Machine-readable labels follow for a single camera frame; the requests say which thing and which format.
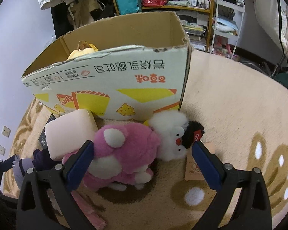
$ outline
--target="white wall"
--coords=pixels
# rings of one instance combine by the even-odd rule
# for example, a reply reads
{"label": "white wall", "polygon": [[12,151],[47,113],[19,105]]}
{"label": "white wall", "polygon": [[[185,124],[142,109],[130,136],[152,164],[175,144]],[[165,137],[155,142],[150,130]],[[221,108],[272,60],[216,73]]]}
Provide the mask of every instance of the white wall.
{"label": "white wall", "polygon": [[[33,99],[22,84],[23,71],[52,40],[50,9],[41,11],[38,0],[4,0],[0,5],[0,145],[8,158],[15,131]],[[1,134],[3,125],[11,135]]]}
{"label": "white wall", "polygon": [[[239,12],[235,15],[234,20],[237,25],[240,25],[241,15]],[[255,53],[273,64],[276,64],[282,56],[282,51],[258,24],[255,16],[254,0],[245,0],[245,14],[237,46]]]}

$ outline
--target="foam block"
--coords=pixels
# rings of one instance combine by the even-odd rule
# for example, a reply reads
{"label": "foam block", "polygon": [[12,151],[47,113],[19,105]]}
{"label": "foam block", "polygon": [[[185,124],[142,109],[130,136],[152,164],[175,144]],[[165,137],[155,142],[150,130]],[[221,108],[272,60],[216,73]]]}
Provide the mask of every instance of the foam block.
{"label": "foam block", "polygon": [[75,110],[47,123],[45,136],[51,159],[61,160],[65,154],[80,149],[86,140],[94,141],[97,130],[87,109]]}

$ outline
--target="wall socket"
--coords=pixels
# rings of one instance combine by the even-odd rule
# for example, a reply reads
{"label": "wall socket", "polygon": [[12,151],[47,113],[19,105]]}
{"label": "wall socket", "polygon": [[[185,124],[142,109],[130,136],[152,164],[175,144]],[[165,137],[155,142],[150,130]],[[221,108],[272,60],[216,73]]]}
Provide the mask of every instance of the wall socket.
{"label": "wall socket", "polygon": [[0,145],[0,155],[4,156],[5,154],[5,147]]}
{"label": "wall socket", "polygon": [[2,135],[9,137],[10,133],[11,133],[11,130],[7,128],[6,126],[3,126]]}

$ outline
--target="silver bolt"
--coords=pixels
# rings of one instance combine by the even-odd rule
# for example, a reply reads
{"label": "silver bolt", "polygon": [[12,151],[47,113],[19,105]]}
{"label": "silver bolt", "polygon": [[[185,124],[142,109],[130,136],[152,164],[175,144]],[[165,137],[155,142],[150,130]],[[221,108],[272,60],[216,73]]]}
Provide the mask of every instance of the silver bolt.
{"label": "silver bolt", "polygon": [[63,168],[63,165],[62,164],[57,164],[55,165],[54,167],[56,170],[61,170]]}
{"label": "silver bolt", "polygon": [[231,170],[233,168],[233,166],[230,163],[226,163],[224,164],[225,169],[227,170]]}
{"label": "silver bolt", "polygon": [[31,174],[33,172],[33,168],[28,168],[27,173]]}
{"label": "silver bolt", "polygon": [[255,167],[255,168],[254,168],[254,172],[255,172],[256,174],[260,174],[260,168]]}

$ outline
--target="plush toy eye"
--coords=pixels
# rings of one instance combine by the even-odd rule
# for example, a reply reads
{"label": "plush toy eye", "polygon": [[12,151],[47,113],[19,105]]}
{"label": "plush toy eye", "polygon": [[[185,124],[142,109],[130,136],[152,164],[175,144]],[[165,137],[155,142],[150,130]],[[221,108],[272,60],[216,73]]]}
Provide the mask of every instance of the plush toy eye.
{"label": "plush toy eye", "polygon": [[184,133],[185,130],[182,127],[174,127],[172,130],[172,136],[175,136],[176,138],[181,138]]}

